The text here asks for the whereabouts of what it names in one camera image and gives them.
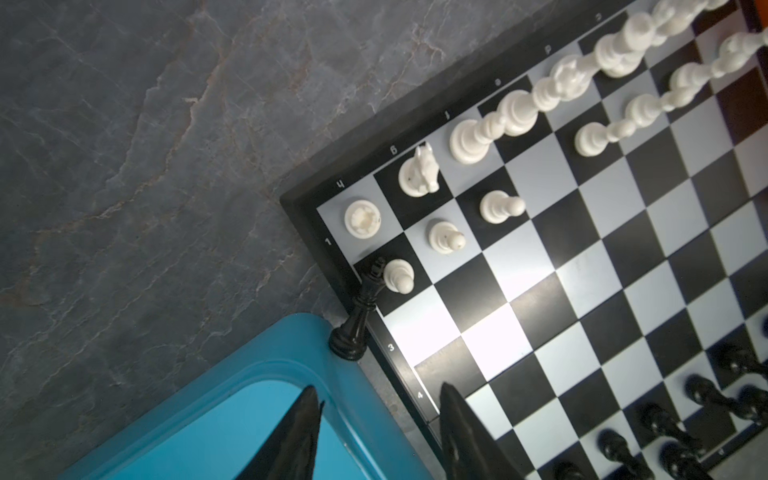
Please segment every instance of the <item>white pawn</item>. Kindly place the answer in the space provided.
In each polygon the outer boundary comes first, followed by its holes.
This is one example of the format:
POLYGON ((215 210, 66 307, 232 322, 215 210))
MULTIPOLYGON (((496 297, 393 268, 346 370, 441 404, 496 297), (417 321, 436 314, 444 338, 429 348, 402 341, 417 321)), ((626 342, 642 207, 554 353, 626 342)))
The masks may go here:
POLYGON ((440 189, 437 181, 439 171, 440 166, 432 153, 432 145, 425 142, 416 147, 413 157, 402 164, 397 179, 406 195, 423 197, 440 189))
POLYGON ((451 154, 464 165, 476 164, 488 153, 493 141, 504 134, 505 122, 505 116, 497 111, 480 121, 464 120, 451 132, 451 154))
POLYGON ((393 292, 411 293, 414 278, 413 266, 405 260, 392 260, 384 267, 384 283, 393 292))
POLYGON ((488 223, 502 223, 509 217, 519 217, 525 212, 525 202, 520 197, 510 197, 501 190, 488 192, 480 201, 480 215, 488 223))
POLYGON ((447 255, 464 248, 467 239, 453 223, 439 222, 429 231, 429 244, 436 252, 447 255))
POLYGON ((344 213, 344 226, 353 237, 361 240, 373 237, 382 225, 379 208, 368 200, 352 202, 344 213))
POLYGON ((576 133, 576 151, 583 157, 596 157, 605 151, 608 144, 630 137, 636 130, 637 125, 626 118, 607 127, 597 122, 586 124, 576 133))

